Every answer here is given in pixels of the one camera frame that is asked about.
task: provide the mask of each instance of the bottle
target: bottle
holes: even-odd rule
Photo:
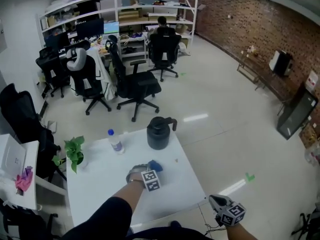
[[[108,130],[108,139],[109,142],[112,146],[112,148],[114,149],[114,151],[118,152],[119,154],[123,154],[125,152],[125,148],[122,145],[119,137],[117,135],[115,135],[115,132],[113,129],[109,129]]]

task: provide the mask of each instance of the black refrigerator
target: black refrigerator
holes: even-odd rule
[[[308,91],[304,84],[300,85],[292,101],[284,108],[279,117],[276,129],[287,140],[299,129],[318,104],[318,99]]]

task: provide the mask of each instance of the red brick wall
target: red brick wall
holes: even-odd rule
[[[254,45],[266,61],[261,74],[271,74],[268,62],[275,50],[292,54],[289,80],[269,79],[281,96],[292,90],[289,82],[299,86],[311,70],[320,76],[320,26],[313,21],[269,0],[198,0],[200,4],[206,8],[198,11],[195,31],[236,58],[245,46]],[[320,83],[316,95],[320,99]],[[311,116],[320,125],[320,104]]]

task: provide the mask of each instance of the green floor marker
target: green floor marker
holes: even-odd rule
[[[245,173],[246,179],[248,180],[248,182],[253,181],[256,177],[254,174],[252,174],[251,176],[249,175],[249,173]]]

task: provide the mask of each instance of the pink cloth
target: pink cloth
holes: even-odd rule
[[[32,170],[32,167],[27,166],[24,169],[21,176],[20,175],[16,176],[15,187],[17,189],[20,189],[23,192],[26,192],[28,190],[32,181],[32,176],[34,175],[34,173],[31,170]]]

